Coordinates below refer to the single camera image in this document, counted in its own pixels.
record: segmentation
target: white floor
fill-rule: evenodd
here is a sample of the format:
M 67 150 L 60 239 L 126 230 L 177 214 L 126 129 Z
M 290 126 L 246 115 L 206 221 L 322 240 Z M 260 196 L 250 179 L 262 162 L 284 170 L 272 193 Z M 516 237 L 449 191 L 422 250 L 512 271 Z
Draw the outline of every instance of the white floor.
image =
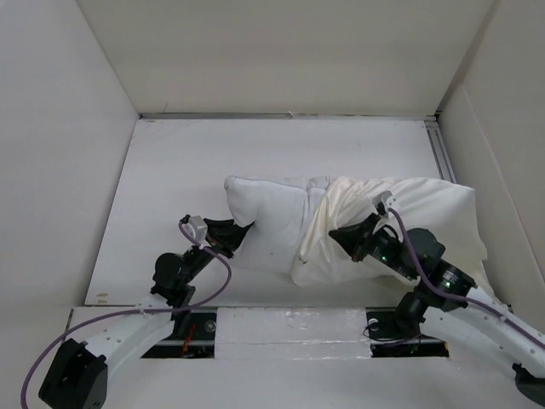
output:
M 231 218 L 229 175 L 439 177 L 422 121 L 390 118 L 158 120 L 138 122 L 86 299 L 88 305 L 138 303 L 153 265 L 187 243 L 186 213 Z M 225 279 L 212 263 L 193 284 L 198 301 Z M 403 291 L 392 278 L 312 289 L 289 276 L 235 270 L 216 306 L 393 306 Z

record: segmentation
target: white backdrop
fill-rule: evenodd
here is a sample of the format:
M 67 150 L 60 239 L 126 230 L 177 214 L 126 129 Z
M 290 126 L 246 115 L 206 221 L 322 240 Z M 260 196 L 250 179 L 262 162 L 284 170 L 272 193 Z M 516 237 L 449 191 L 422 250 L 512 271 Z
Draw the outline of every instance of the white backdrop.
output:
M 138 112 L 435 113 L 492 0 L 78 0 Z

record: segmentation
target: screw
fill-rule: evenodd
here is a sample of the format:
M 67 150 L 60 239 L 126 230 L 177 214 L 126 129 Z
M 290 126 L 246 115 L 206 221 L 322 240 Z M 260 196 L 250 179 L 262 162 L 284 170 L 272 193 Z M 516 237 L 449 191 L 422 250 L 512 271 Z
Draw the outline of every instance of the screw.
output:
M 205 325 L 205 329 L 207 332 L 214 332 L 215 331 L 215 321 L 213 320 L 210 320 L 210 321 L 206 321 L 206 324 Z
M 376 324 L 378 324 L 378 320 L 376 318 L 371 318 L 369 321 L 367 321 L 367 325 L 371 331 L 378 330 L 378 328 L 375 326 Z

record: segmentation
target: purple cable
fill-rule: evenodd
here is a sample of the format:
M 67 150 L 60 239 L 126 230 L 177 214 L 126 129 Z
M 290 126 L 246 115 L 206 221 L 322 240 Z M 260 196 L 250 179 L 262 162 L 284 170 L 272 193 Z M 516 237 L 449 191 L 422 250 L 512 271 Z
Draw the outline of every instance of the purple cable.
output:
M 485 310 L 486 312 L 494 315 L 495 317 L 497 317 L 499 319 L 505 318 L 504 322 L 506 324 L 511 326 L 519 334 L 526 337 L 528 340 L 533 342 L 535 345 L 539 346 L 542 349 L 545 349 L 545 343 L 542 343 L 539 339 L 537 339 L 536 337 L 531 335 L 527 330 L 522 328 L 516 322 L 513 322 L 508 317 L 505 317 L 505 315 L 503 315 L 503 313 L 501 311 L 498 311 L 498 310 L 494 309 L 493 307 L 491 307 L 490 305 L 487 305 L 484 302 L 481 302 L 479 300 L 475 300 L 475 299 L 469 298 L 469 297 L 458 296 L 456 294 L 449 294 L 448 292 L 441 291 L 440 289 L 435 287 L 435 285 L 433 285 L 431 283 L 429 278 L 424 273 L 424 270 L 422 269 L 422 265 L 418 261 L 418 256 L 416 255 L 415 248 L 413 247 L 412 243 L 410 242 L 409 234 L 407 234 L 407 229 L 405 228 L 405 225 L 403 224 L 403 220 L 401 220 L 401 216 L 394 209 L 388 209 L 388 211 L 390 213 L 392 213 L 394 215 L 394 217 L 396 218 L 396 220 L 398 221 L 399 228 L 401 229 L 401 233 L 403 234 L 404 243 L 407 246 L 407 249 L 409 250 L 410 259 L 415 264 L 416 270 L 420 274 L 420 278 L 422 279 L 424 284 L 427 286 L 427 288 L 429 288 L 434 294 L 436 294 L 436 295 L 438 295 L 440 297 L 446 298 L 448 300 L 456 301 L 456 302 L 472 303 L 474 305 L 477 305 L 478 307 L 481 307 L 483 310 Z
M 181 233 L 191 241 L 194 245 L 200 245 L 193 237 L 191 237 L 186 231 L 182 228 L 183 223 L 180 221 L 179 228 Z M 232 270 L 229 263 L 220 255 L 215 253 L 213 250 L 211 250 L 209 247 L 204 247 L 204 251 L 209 253 L 211 256 L 214 256 L 216 259 L 218 259 L 227 269 L 227 278 L 221 288 L 216 291 L 214 294 L 212 294 L 210 297 L 205 298 L 203 301 L 195 302 L 192 305 L 185 305 L 183 307 L 179 308 L 147 308 L 147 309 L 127 309 L 125 311 L 117 311 L 115 313 L 109 313 L 100 315 L 98 317 L 94 317 L 91 320 L 87 320 L 82 322 L 81 324 L 75 325 L 73 328 L 70 328 L 69 330 L 66 330 L 62 334 L 60 334 L 41 354 L 37 357 L 36 361 L 32 364 L 31 369 L 29 369 L 28 373 L 26 374 L 25 381 L 23 382 L 23 386 L 20 391 L 20 405 L 22 409 L 29 409 L 28 404 L 26 402 L 26 392 L 28 391 L 28 385 L 32 379 L 32 376 L 34 375 L 34 372 L 36 372 L 36 369 L 38 366 L 42 363 L 43 359 L 53 350 L 53 348 L 58 344 L 61 343 L 66 337 L 68 337 L 73 332 L 79 330 L 80 328 L 83 328 L 87 325 L 94 324 L 95 322 L 99 322 L 102 320 L 107 320 L 109 318 L 118 317 L 121 315 L 132 315 L 132 314 L 141 314 L 142 311 L 147 314 L 161 314 L 161 313 L 180 313 L 182 311 L 187 311 L 189 309 L 201 307 L 202 305 L 206 304 L 207 302 L 212 301 L 214 298 L 218 297 L 229 285 L 229 282 L 231 281 L 232 277 Z

